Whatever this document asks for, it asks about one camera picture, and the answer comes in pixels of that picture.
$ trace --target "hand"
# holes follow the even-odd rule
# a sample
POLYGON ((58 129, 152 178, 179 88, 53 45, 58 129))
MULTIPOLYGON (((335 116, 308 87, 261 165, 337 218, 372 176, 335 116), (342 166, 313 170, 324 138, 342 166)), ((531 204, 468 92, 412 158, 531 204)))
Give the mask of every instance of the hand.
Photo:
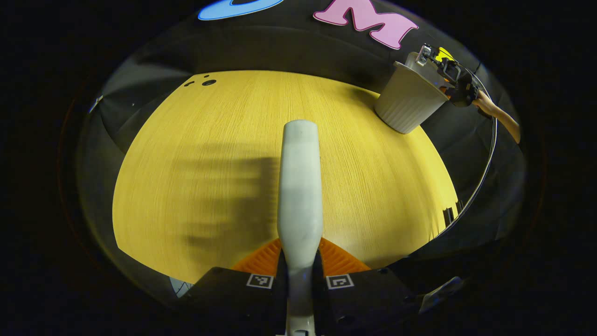
POLYGON ((495 117, 497 106, 491 101, 491 99, 485 94, 485 92, 479 90, 479 97, 473 100, 473 105, 480 108, 483 112, 488 115, 495 117))

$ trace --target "cable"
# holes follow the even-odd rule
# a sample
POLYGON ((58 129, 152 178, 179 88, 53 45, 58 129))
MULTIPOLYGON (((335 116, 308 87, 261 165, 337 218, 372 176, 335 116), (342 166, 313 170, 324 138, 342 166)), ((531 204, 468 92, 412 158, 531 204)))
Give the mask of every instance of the cable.
MULTIPOLYGON (((475 77, 475 79, 483 87, 483 91, 485 91, 485 93, 487 94, 487 96, 491 100, 491 96, 489 95, 489 92, 487 92, 487 89, 485 88, 485 86, 483 85, 483 82, 479 79, 479 77, 477 77, 477 75, 475 75, 472 71, 470 71, 469 68, 465 67, 464 65, 460 64, 460 62, 456 61, 456 59, 454 59, 454 61, 456 63, 458 63, 459 65, 461 65, 463 68, 465 68, 465 70, 467 70, 471 75, 473 75, 475 77)), ((485 165, 485 170, 483 171, 483 175, 481 176, 481 179, 479 180, 479 184, 477 184, 477 186, 475 187, 475 190, 473 191, 472 195, 469 197, 469 200, 466 201, 466 204, 462 208, 462 211, 458 214, 458 217, 456 217, 456 219, 453 220, 453 222, 450 223, 448 225, 448 227, 446 227, 446 229, 444 229, 442 232, 440 232, 433 239, 437 239, 437 238, 441 237, 448 230, 450 230, 451 228, 453 228, 454 224, 456 224, 456 222, 458 222, 458 220, 460 218, 462 218, 462 216, 464 216, 464 214, 466 213, 466 211, 469 209, 470 204, 475 200, 475 197, 479 193, 479 189, 481 188, 481 185, 483 184, 483 181, 485 180, 485 177, 487 177, 487 172, 489 171, 489 166, 491 164, 491 158, 493 157, 493 152, 494 152, 494 150, 496 148, 496 142, 497 142, 497 119, 495 117, 491 117, 491 121, 493 122, 493 125, 491 127, 491 146, 490 146, 490 150, 489 150, 489 157, 487 159, 487 164, 485 165)))

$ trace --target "robotic arm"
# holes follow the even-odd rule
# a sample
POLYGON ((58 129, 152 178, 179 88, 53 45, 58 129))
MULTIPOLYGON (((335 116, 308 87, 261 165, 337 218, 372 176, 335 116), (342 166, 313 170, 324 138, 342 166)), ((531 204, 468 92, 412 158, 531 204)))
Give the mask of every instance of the robotic arm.
MULTIPOLYGON (((438 67, 438 74, 444 78, 448 85, 443 87, 442 91, 450 102, 458 107, 469 106, 479 96, 481 83, 473 77, 470 70, 455 60, 447 57, 442 57, 441 61, 436 60, 439 53, 439 48, 424 44, 421 51, 419 51, 416 62, 420 66, 424 66, 428 61, 435 64, 438 67)), ((491 119, 482 110, 478 109, 478 112, 491 119)))

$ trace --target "blue letter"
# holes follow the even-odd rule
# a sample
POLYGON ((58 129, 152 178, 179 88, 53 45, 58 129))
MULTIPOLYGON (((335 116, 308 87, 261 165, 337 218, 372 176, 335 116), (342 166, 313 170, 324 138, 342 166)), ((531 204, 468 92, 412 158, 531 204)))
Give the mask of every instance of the blue letter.
POLYGON ((226 17, 233 17, 266 10, 284 0, 256 0, 242 5, 233 5, 233 0, 220 0, 199 12, 200 20, 218 20, 226 17))

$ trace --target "white ribbed cup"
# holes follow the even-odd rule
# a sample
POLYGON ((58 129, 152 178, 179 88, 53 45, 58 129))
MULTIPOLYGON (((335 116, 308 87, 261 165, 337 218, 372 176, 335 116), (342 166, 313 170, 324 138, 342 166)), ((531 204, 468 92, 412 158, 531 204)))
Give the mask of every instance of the white ribbed cup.
POLYGON ((448 97, 404 64, 394 65, 396 71, 377 99, 375 111, 391 128, 407 134, 447 102, 448 97))

